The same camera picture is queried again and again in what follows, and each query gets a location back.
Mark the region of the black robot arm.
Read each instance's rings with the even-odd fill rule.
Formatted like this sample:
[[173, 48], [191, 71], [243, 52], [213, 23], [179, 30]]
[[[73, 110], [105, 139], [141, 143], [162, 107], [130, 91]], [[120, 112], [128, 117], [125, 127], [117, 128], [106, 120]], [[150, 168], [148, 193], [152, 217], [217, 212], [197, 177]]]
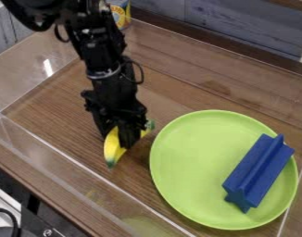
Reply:
[[92, 88], [80, 93], [84, 107], [102, 136], [117, 129], [124, 148], [141, 138], [146, 108], [136, 97], [142, 83], [141, 66], [124, 54], [125, 36], [118, 30], [106, 0], [0, 0], [13, 17], [32, 31], [65, 30], [57, 39], [73, 46], [85, 65]]

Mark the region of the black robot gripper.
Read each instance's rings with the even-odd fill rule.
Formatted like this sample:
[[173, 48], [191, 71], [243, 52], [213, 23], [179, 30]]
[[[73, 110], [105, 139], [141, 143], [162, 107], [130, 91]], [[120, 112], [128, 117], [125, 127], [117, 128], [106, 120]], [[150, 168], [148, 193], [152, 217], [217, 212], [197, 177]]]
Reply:
[[120, 146], [125, 149], [141, 139], [141, 131], [145, 130], [146, 108], [137, 100], [136, 93], [137, 83], [122, 73], [102, 80], [92, 80], [92, 89], [80, 93], [102, 138], [117, 126]]

